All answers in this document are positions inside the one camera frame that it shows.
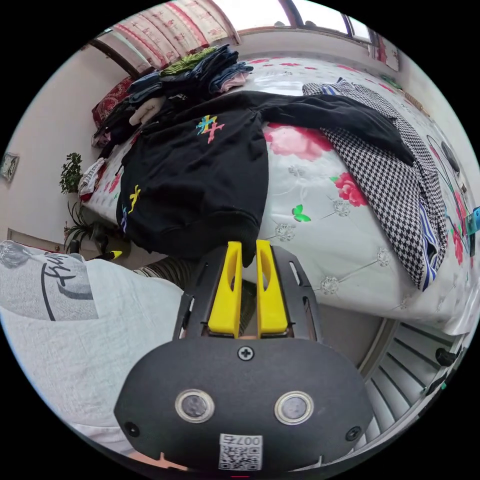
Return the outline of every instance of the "picture frame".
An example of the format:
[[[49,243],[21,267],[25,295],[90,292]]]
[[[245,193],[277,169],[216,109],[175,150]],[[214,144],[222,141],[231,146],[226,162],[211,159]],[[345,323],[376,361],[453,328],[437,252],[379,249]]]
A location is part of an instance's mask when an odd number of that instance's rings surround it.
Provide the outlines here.
[[[0,176],[6,179],[7,182],[11,182],[14,177],[15,171],[19,164],[20,155],[15,153],[5,152],[3,158],[0,161]]]

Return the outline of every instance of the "houndstooth jacket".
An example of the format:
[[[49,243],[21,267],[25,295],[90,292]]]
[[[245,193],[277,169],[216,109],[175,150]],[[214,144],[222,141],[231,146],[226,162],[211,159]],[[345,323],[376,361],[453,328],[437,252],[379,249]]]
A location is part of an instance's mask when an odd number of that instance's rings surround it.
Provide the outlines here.
[[[410,148],[414,166],[344,130],[324,130],[367,198],[398,258],[419,290],[435,280],[447,250],[445,205],[437,168],[415,129],[380,94],[340,78],[307,83],[303,95],[342,95],[390,118]]]

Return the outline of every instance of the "curtain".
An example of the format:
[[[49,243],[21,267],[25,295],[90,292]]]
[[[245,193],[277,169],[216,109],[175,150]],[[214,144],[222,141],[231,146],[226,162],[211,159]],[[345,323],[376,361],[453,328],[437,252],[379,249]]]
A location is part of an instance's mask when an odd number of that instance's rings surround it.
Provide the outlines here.
[[[376,34],[378,46],[369,45],[368,52],[371,58],[382,62],[395,72],[399,71],[399,51],[397,47],[378,33]]]
[[[133,15],[112,27],[158,70],[209,45],[240,38],[211,0],[175,0]]]

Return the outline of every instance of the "black hoodie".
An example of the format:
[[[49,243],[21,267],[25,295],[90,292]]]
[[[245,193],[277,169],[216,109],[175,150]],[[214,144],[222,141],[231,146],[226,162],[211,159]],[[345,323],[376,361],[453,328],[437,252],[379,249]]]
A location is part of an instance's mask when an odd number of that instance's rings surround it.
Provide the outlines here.
[[[413,164],[392,120],[356,100],[242,90],[143,129],[122,160],[116,217],[126,235],[148,252],[187,259],[239,241],[248,266],[269,182],[264,122],[343,129]]]

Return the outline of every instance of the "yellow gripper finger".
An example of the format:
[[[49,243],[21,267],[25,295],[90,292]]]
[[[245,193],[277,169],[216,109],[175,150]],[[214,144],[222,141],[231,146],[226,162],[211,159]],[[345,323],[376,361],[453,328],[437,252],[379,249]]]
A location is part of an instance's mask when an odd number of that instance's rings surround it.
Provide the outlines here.
[[[239,336],[242,302],[242,244],[229,241],[208,328],[212,334]]]
[[[264,288],[264,275],[267,287]],[[272,247],[268,240],[256,241],[256,302],[258,338],[283,334],[288,327],[287,313],[275,267]]]

